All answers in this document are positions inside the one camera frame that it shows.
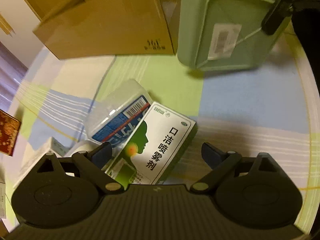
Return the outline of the pale green plastic tray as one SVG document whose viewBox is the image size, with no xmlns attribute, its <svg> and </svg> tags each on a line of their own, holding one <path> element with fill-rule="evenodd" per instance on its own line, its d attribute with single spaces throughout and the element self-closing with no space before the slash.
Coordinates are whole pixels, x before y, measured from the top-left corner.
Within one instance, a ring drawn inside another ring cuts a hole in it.
<svg viewBox="0 0 320 240">
<path fill-rule="evenodd" d="M 181 0 L 177 58 L 198 70 L 262 64 L 289 23 L 273 35 L 261 28 L 275 0 Z"/>
</svg>

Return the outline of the small white paper box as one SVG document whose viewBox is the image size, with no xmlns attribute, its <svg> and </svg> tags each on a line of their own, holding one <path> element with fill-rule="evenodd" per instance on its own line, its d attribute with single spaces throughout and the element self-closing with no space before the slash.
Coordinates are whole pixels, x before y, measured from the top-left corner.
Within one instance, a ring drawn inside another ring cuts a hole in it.
<svg viewBox="0 0 320 240">
<path fill-rule="evenodd" d="M 68 148 L 63 146 L 54 137 L 50 137 L 40 148 L 33 153 L 27 153 L 23 157 L 22 167 L 18 173 L 17 180 L 13 185 L 13 189 L 16 189 L 22 182 L 25 176 L 30 172 L 34 165 L 47 153 L 55 154 L 57 157 L 64 157 L 69 151 Z"/>
</svg>

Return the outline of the large brown cardboard box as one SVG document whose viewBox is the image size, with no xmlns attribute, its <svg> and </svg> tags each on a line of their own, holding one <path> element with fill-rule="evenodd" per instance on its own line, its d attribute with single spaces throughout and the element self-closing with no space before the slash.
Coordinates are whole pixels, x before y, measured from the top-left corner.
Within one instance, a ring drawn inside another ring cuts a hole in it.
<svg viewBox="0 0 320 240">
<path fill-rule="evenodd" d="M 35 28 L 61 60 L 101 55 L 174 55 L 181 0 L 63 0 Z"/>
</svg>

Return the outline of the red gold gift box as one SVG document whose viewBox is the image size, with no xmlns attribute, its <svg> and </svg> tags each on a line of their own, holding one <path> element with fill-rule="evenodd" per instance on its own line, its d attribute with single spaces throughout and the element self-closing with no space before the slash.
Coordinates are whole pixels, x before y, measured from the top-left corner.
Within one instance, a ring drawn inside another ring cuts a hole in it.
<svg viewBox="0 0 320 240">
<path fill-rule="evenodd" d="M 12 156 L 20 130 L 21 122 L 0 110 L 0 152 Z"/>
</svg>

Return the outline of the plaid checkered tablecloth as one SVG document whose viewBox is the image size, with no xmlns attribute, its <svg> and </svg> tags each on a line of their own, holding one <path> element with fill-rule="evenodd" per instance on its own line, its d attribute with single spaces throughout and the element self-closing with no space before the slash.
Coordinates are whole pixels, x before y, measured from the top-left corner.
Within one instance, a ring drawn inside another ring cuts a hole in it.
<svg viewBox="0 0 320 240">
<path fill-rule="evenodd" d="M 205 141 L 244 155 L 267 152 L 301 191 L 296 225 L 311 231 L 319 206 L 319 93 L 292 26 L 260 67 L 240 72 L 193 72 L 175 56 L 61 61 L 42 49 L 9 108 L 22 126 L 13 156 L 1 155 L 8 230 L 17 225 L 10 200 L 22 166 L 49 138 L 67 148 L 84 140 L 87 113 L 127 79 L 197 122 L 197 135 L 169 183 L 190 185 L 209 171 L 200 157 Z"/>
</svg>

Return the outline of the clear blue labelled plastic container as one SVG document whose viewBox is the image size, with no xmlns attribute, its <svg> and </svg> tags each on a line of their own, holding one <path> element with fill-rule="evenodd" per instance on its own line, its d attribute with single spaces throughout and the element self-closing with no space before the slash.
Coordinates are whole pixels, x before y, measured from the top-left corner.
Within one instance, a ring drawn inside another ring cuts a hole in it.
<svg viewBox="0 0 320 240">
<path fill-rule="evenodd" d="M 97 144 L 109 142 L 112 155 L 116 156 L 152 103 L 136 80 L 124 81 L 88 114 L 85 121 L 88 140 Z"/>
</svg>

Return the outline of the white green throat spray box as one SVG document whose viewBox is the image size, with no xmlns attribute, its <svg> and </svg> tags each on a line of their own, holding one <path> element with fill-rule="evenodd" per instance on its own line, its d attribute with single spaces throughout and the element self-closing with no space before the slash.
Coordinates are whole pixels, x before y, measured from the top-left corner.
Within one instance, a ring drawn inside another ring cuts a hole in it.
<svg viewBox="0 0 320 240">
<path fill-rule="evenodd" d="M 127 188 L 166 180 L 195 137 L 193 119 L 154 102 L 143 116 L 106 174 Z"/>
</svg>

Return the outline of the white roll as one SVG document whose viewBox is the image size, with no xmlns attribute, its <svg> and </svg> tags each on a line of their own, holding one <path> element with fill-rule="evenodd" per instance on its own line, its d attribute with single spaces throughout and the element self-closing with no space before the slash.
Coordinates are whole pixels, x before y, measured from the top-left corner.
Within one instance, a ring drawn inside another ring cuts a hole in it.
<svg viewBox="0 0 320 240">
<path fill-rule="evenodd" d="M 77 142 L 70 150 L 68 150 L 64 157 L 71 157 L 76 152 L 90 152 L 96 149 L 98 146 L 100 146 L 100 144 L 97 144 L 90 140 L 80 141 Z"/>
</svg>

